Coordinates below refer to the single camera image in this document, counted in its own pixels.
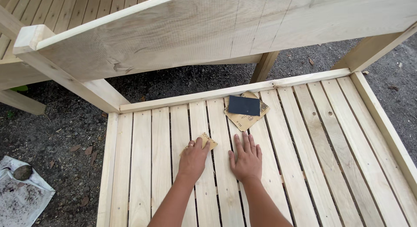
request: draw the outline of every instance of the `wooden post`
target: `wooden post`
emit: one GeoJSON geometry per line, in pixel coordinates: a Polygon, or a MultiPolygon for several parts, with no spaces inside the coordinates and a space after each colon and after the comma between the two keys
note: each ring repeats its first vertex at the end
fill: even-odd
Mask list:
{"type": "Polygon", "coordinates": [[[0,102],[34,115],[42,115],[45,105],[10,89],[0,91],[0,102]]]}
{"type": "Polygon", "coordinates": [[[251,78],[250,84],[261,82],[266,79],[268,76],[269,70],[274,64],[276,58],[278,57],[279,51],[264,53],[262,55],[261,61],[256,65],[255,70],[251,78]]]}
{"type": "Polygon", "coordinates": [[[129,101],[106,80],[82,83],[36,51],[39,41],[54,35],[45,25],[23,27],[15,42],[13,54],[102,111],[120,113],[119,106],[129,104],[129,101]]]}
{"type": "Polygon", "coordinates": [[[417,22],[404,32],[366,37],[331,67],[331,70],[350,68],[351,72],[362,71],[415,32],[417,22]]]}

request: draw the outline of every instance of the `wooden board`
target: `wooden board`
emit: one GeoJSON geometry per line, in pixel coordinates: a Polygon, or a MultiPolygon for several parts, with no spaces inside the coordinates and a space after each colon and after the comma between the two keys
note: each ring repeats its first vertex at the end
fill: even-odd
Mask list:
{"type": "MultiPolygon", "coordinates": [[[[125,0],[117,1],[113,0],[113,5],[116,3],[120,9],[125,0]]],[[[417,0],[149,0],[46,39],[38,49],[85,81],[233,58],[232,46],[248,46],[247,41],[257,37],[272,40],[259,42],[256,51],[236,55],[402,32],[417,20],[416,3],[417,0]],[[253,12],[254,7],[266,6],[266,2],[268,13],[253,12]],[[277,13],[284,13],[284,18],[269,20],[277,13]],[[261,20],[262,32],[253,32],[261,20]]]]}

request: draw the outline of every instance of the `right hand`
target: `right hand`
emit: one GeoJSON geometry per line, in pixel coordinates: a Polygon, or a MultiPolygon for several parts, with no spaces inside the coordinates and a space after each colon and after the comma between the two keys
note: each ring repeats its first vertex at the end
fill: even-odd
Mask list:
{"type": "Polygon", "coordinates": [[[229,151],[230,168],[237,180],[245,184],[251,179],[261,180],[262,177],[262,152],[259,145],[255,145],[253,136],[246,132],[242,133],[242,146],[239,136],[234,135],[237,149],[237,160],[233,151],[229,151]]]}

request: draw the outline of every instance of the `folded sandpaper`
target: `folded sandpaper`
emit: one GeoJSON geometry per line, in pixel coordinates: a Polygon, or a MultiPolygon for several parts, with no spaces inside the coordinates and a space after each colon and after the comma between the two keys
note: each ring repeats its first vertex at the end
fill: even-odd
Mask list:
{"type": "Polygon", "coordinates": [[[229,97],[229,113],[260,116],[259,98],[229,97]]]}

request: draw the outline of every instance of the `dirt ground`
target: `dirt ground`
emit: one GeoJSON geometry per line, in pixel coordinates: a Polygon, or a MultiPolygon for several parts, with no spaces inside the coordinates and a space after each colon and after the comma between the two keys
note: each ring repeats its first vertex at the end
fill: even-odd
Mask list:
{"type": "MultiPolygon", "coordinates": [[[[329,70],[360,39],[283,50],[268,80],[329,70]]],[[[185,66],[110,78],[131,103],[248,84],[254,64],[185,66]]],[[[367,68],[375,95],[417,162],[417,34],[367,68]]],[[[30,163],[56,195],[36,227],[94,226],[100,192],[107,118],[54,81],[31,84],[24,95],[47,105],[34,116],[0,103],[0,155],[30,163]],[[81,145],[75,152],[69,152],[81,145]],[[97,159],[85,150],[93,146],[97,159]],[[86,206],[80,207],[88,197],[86,206]]]]}

